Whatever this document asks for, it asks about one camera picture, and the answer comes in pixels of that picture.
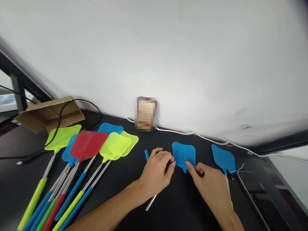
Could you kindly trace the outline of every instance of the blue plastic piece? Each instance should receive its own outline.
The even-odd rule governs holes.
[[[212,151],[215,163],[221,167],[225,174],[227,174],[227,170],[229,172],[235,171],[235,159],[234,155],[229,152],[225,151],[216,145],[212,144]]]
[[[43,209],[42,209],[41,212],[39,213],[39,215],[38,215],[38,217],[36,218],[34,224],[32,225],[30,231],[35,231],[35,230],[36,230],[36,228],[37,228],[38,225],[40,224],[41,220],[43,219],[45,213],[47,212],[47,210],[48,210],[50,204],[51,204],[51,201],[48,201],[48,202],[44,205]]]
[[[108,135],[112,132],[116,132],[119,135],[124,131],[124,128],[122,126],[116,126],[109,123],[103,123],[100,125],[97,132],[106,132]]]
[[[149,153],[148,153],[148,151],[147,150],[144,150],[144,154],[145,154],[145,157],[146,157],[146,159],[147,159],[147,161],[149,160]]]
[[[83,195],[83,197],[80,199],[80,201],[78,202],[78,204],[75,206],[75,208],[73,209],[73,211],[71,212],[71,214],[68,216],[68,218],[66,219],[66,221],[63,223],[63,225],[61,226],[61,228],[59,229],[59,231],[63,231],[65,230],[70,223],[72,222],[73,218],[75,217],[75,215],[77,214],[77,212],[79,211],[79,209],[81,208],[81,206],[83,205],[83,203],[86,201],[86,199],[89,197],[89,195],[91,194],[91,192],[93,191],[93,188],[90,187],[87,192]]]
[[[64,150],[64,152],[62,154],[62,160],[66,161],[66,162],[69,162],[70,163],[69,167],[73,167],[74,164],[76,164],[78,162],[77,158],[72,157],[70,155],[71,149],[72,149],[72,147],[73,147],[73,145],[75,143],[75,140],[76,140],[77,136],[78,136],[78,134],[75,134],[75,135],[73,135],[71,137],[68,145],[66,146],[66,148],[65,148],[65,150]]]
[[[77,192],[79,186],[81,185],[83,179],[85,178],[87,174],[86,173],[82,173],[81,176],[79,177],[78,181],[76,182],[76,184],[74,185],[73,189],[71,190],[70,194],[67,196],[65,202],[63,203],[63,205],[61,206],[60,210],[58,211],[56,217],[55,217],[55,221],[60,220],[60,218],[62,217],[62,215],[65,213],[67,207],[70,205],[71,200],[73,199],[75,193]]]
[[[28,221],[28,223],[26,224],[26,226],[23,228],[22,231],[30,231],[33,223],[35,222],[36,218],[38,217],[39,213],[42,211],[44,205],[47,203],[47,201],[49,200],[50,196],[52,195],[54,191],[49,191],[46,196],[44,197],[44,199],[41,201],[41,203],[39,204],[39,206],[36,208],[35,212],[32,214],[30,220]]]
[[[172,149],[174,161],[176,165],[183,169],[184,173],[188,170],[185,161],[189,161],[194,167],[196,166],[196,149],[194,146],[173,142]]]

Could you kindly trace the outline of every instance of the hand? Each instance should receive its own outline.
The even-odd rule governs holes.
[[[144,197],[143,203],[166,188],[174,173],[175,161],[173,156],[170,152],[162,150],[162,148],[153,149],[141,177],[137,180],[137,185],[142,191],[142,197]],[[168,161],[172,163],[165,174]]]
[[[186,161],[188,171],[202,198],[214,212],[233,210],[225,175],[218,169],[198,163],[196,168]]]

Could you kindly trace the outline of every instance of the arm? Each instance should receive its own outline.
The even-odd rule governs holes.
[[[194,168],[186,162],[188,171],[202,198],[216,217],[223,231],[244,231],[244,227],[234,212],[227,189],[225,176],[221,171],[198,163]]]
[[[171,153],[162,150],[162,148],[156,148],[152,151],[138,180],[132,182],[119,194],[79,219],[68,227],[66,231],[84,231],[89,228],[91,231],[114,230],[131,210],[160,193],[169,185],[175,167]],[[165,168],[169,160],[172,164],[169,165],[165,174]]]

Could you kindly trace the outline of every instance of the white wall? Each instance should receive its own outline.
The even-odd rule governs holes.
[[[308,128],[304,8],[287,0],[1,0],[0,43],[53,97],[253,145]],[[241,130],[243,124],[252,128]]]
[[[283,154],[302,158],[307,161],[298,161],[285,157],[270,156],[270,160],[280,172],[287,184],[292,188],[302,204],[308,209],[308,146],[289,149]]]

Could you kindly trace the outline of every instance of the box flap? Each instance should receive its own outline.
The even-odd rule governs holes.
[[[48,120],[40,114],[37,114],[35,111],[19,114],[15,117],[15,120],[35,133],[38,133],[44,129],[48,124]]]
[[[25,111],[32,111],[32,110],[36,110],[36,109],[39,109],[39,108],[42,108],[42,107],[61,104],[63,102],[71,101],[72,99],[73,98],[71,96],[68,96],[68,97],[64,97],[64,98],[60,98],[60,99],[54,99],[54,100],[51,100],[51,101],[30,105],[29,107],[27,107],[27,109]]]

